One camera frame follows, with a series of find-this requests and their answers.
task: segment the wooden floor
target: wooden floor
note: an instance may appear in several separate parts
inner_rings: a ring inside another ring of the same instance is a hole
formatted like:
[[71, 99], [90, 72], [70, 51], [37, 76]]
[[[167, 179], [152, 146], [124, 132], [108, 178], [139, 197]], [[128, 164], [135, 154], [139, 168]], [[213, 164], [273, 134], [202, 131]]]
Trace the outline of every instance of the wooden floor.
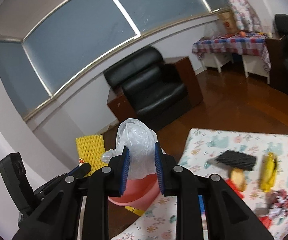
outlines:
[[[197, 75], [204, 100], [157, 132], [167, 154], [181, 157], [192, 128], [288, 134], [288, 95], [266, 84], [266, 78], [245, 78], [241, 64], [225, 65], [222, 73], [208, 69]], [[115, 148], [117, 127], [104, 134], [105, 148]], [[109, 203], [110, 236], [134, 222], [138, 216]]]

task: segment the silver bolt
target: silver bolt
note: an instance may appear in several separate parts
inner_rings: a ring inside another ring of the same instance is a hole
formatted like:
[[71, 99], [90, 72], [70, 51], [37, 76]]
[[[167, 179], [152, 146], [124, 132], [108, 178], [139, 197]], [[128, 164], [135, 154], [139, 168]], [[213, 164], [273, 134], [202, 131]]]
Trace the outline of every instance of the silver bolt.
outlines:
[[212, 181], [220, 181], [221, 177], [217, 174], [213, 174], [212, 176], [210, 176]]
[[111, 170], [112, 170], [112, 168], [108, 167], [108, 166], [105, 166], [105, 167], [102, 168], [102, 172], [103, 173], [109, 173], [109, 172], [111, 172]]
[[74, 177], [73, 176], [67, 176], [66, 178], [65, 178], [65, 182], [66, 183], [72, 183], [74, 181]]
[[177, 166], [174, 166], [173, 170], [176, 171], [176, 172], [182, 172], [183, 171], [183, 167], [177, 165]]

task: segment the white plastic bag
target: white plastic bag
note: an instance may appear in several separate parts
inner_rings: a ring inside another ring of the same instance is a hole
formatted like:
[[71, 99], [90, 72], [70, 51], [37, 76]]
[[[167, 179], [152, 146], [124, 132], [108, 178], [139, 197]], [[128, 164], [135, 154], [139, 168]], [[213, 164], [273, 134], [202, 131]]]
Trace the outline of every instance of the white plastic bag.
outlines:
[[143, 179], [156, 173], [155, 143], [156, 133], [137, 119], [129, 118], [122, 122], [117, 130], [116, 150], [103, 153], [102, 161], [109, 163], [114, 156], [121, 155], [124, 145], [130, 151], [130, 169], [128, 179]]

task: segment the pink trash bin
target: pink trash bin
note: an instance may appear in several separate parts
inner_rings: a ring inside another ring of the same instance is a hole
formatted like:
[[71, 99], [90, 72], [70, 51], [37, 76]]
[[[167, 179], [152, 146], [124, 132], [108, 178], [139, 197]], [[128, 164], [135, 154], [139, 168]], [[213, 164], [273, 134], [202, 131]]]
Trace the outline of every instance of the pink trash bin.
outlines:
[[108, 200], [118, 206], [131, 206], [146, 210], [159, 193], [157, 175], [150, 174], [143, 179], [129, 179], [122, 197], [108, 197]]

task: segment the white table with floral pattern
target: white table with floral pattern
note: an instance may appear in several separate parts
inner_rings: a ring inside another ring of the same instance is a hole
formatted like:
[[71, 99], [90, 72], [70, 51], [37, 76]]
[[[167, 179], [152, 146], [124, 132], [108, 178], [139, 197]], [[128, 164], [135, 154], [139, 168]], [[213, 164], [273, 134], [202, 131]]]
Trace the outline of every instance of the white table with floral pattern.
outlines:
[[[262, 158], [268, 151], [278, 156], [278, 175], [274, 190], [285, 189], [288, 193], [288, 135], [244, 133], [205, 129], [191, 129], [179, 165], [199, 176], [217, 173], [228, 178], [227, 170], [211, 165], [208, 160], [226, 150], [244, 152], [257, 157], [253, 171], [245, 171], [247, 188], [243, 192], [245, 203], [255, 212], [267, 207], [265, 193], [258, 189]], [[206, 220], [203, 217], [203, 228]], [[158, 195], [145, 214], [113, 240], [175, 239], [176, 197]], [[281, 240], [288, 233], [288, 217], [275, 219], [270, 227], [274, 239]], [[208, 239], [204, 230], [204, 239]]]

